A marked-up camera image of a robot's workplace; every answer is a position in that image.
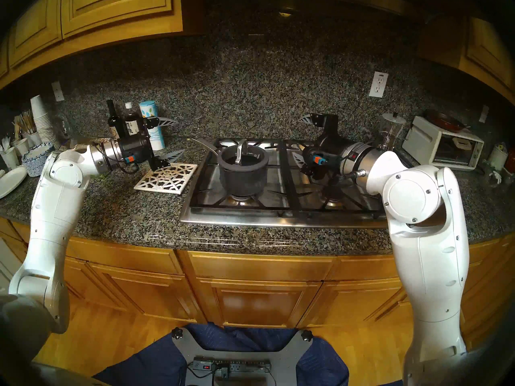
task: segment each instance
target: black pot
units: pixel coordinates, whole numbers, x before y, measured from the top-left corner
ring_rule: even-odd
[[[234,164],[238,146],[223,149],[218,154],[220,167],[220,182],[230,195],[251,196],[259,194],[266,185],[269,155],[268,152],[256,146],[249,146],[247,154],[242,155],[241,165]]]

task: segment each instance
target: granite backsplash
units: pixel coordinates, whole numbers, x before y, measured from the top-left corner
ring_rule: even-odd
[[[470,125],[486,142],[484,155],[493,142],[510,143],[515,135],[515,107],[473,77],[419,59],[423,25],[406,18],[364,7],[341,16],[283,17],[253,0],[206,0],[206,9],[203,36],[58,60],[4,88],[0,104],[19,110],[41,94],[74,136],[109,135],[106,99],[119,109],[125,101],[155,100],[160,116],[181,122],[174,133],[211,139],[314,138],[320,130],[299,118],[320,112],[340,116],[341,135],[368,141],[381,113],[411,121],[426,108]],[[383,98],[368,96],[374,71],[389,74]],[[55,102],[56,80],[65,101]],[[478,122],[483,104],[490,107],[486,124]]]

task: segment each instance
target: wooden floor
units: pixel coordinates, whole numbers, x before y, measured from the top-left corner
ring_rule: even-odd
[[[92,376],[129,358],[184,323],[127,314],[89,303],[72,302],[68,331],[51,335],[36,361]],[[413,326],[385,318],[369,327],[321,327],[313,334],[327,340],[350,372],[349,385],[389,383],[402,377],[402,361]],[[76,354],[79,346],[81,354]]]

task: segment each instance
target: blue cloth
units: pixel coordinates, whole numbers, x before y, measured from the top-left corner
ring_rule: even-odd
[[[205,350],[279,351],[297,329],[220,328],[214,324],[189,324],[188,331]],[[297,385],[347,386],[349,370],[331,345],[314,337],[297,363]],[[184,386],[186,361],[166,335],[127,360],[94,376],[112,386]]]

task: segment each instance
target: power strip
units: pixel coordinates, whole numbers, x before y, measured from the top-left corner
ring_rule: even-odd
[[[225,369],[228,372],[271,372],[270,361],[215,360],[206,357],[195,357],[190,368],[196,371],[213,371]]]

